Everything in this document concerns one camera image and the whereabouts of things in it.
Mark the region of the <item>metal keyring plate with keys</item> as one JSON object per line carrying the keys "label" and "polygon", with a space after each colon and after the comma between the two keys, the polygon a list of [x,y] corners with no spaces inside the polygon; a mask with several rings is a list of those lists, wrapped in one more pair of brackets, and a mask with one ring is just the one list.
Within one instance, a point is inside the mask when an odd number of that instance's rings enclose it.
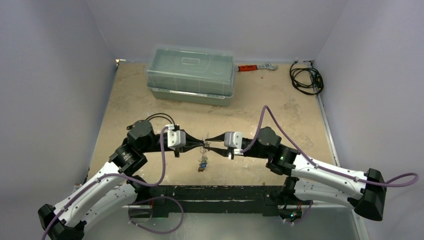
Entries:
{"label": "metal keyring plate with keys", "polygon": [[206,137],[203,140],[204,145],[200,148],[201,157],[198,160],[199,161],[199,165],[198,165],[198,169],[197,169],[197,171],[199,173],[202,173],[206,169],[206,167],[208,165],[208,157],[206,156],[206,153],[209,151],[207,149],[207,147],[210,146],[210,143],[206,140],[208,138],[209,138],[209,132],[206,134]]}

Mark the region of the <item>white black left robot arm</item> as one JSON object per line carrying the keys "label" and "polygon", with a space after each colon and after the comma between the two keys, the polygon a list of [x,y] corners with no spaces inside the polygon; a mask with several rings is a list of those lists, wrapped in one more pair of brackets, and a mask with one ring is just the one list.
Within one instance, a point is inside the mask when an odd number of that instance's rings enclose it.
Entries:
{"label": "white black left robot arm", "polygon": [[[180,153],[204,146],[173,121],[154,132],[149,119],[138,120],[127,127],[127,135],[109,160],[79,189],[55,205],[45,204],[37,212],[44,230],[42,239],[81,240],[85,230],[96,220],[132,203],[142,205],[149,199],[151,188],[159,186],[166,173],[166,152]],[[161,154],[161,175],[147,183],[136,172],[148,159],[146,153]]]}

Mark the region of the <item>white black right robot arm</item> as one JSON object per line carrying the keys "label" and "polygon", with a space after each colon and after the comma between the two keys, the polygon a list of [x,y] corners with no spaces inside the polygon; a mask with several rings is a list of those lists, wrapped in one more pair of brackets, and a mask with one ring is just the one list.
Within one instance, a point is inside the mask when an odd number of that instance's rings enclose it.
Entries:
{"label": "white black right robot arm", "polygon": [[363,218],[382,221],[387,188],[379,170],[366,172],[331,165],[281,143],[282,138],[270,127],[261,128],[256,139],[243,137],[239,131],[227,131],[209,138],[223,142],[224,149],[209,150],[233,159],[235,156],[266,159],[266,168],[277,175],[295,180],[281,189],[280,196],[288,204],[296,200],[318,200],[352,208]]}

